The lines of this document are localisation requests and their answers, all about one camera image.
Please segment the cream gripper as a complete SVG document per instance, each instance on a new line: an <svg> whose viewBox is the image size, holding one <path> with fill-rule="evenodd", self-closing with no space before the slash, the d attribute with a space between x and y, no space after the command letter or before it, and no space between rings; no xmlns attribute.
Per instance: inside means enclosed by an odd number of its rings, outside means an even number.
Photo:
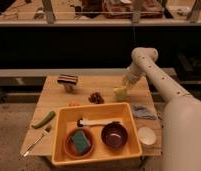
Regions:
<svg viewBox="0 0 201 171"><path fill-rule="evenodd" d="M122 85L128 90L132 89L135 84L140 80L139 76L135 76L130 71L127 71L122 79Z"/></svg>

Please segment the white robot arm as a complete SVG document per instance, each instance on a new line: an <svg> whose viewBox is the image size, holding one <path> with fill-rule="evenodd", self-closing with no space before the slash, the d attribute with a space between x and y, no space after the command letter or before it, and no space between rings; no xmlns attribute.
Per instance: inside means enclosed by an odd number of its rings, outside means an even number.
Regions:
<svg viewBox="0 0 201 171"><path fill-rule="evenodd" d="M131 58L123 84L132 87L145 74L166 102L162 171L201 171L201 101L155 64L155 48L134 48Z"/></svg>

